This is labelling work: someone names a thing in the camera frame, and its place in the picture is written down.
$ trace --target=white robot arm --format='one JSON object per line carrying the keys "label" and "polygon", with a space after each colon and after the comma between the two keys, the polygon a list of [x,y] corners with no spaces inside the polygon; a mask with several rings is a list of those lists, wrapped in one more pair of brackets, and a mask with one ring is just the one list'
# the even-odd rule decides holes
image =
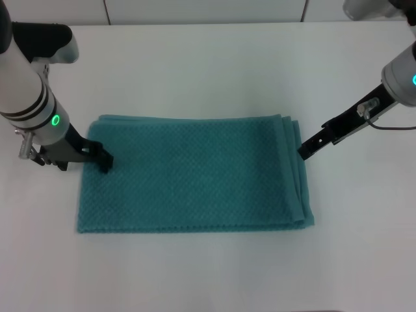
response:
{"label": "white robot arm", "polygon": [[[416,25],[416,0],[346,0],[344,11],[353,20],[403,14]],[[332,142],[338,144],[367,125],[381,130],[414,130],[416,127],[378,127],[378,117],[397,103],[416,107],[416,42],[384,66],[382,83],[348,110],[322,125],[322,130],[305,141],[299,154],[303,160]]]}
{"label": "white robot arm", "polygon": [[[75,62],[72,31],[59,24],[12,23],[0,0],[0,114],[23,136],[19,156],[61,170],[68,162],[95,162],[103,172],[112,156],[102,144],[82,138],[47,81],[49,63]],[[32,64],[42,62],[40,73]],[[33,143],[40,145],[37,152]]]}

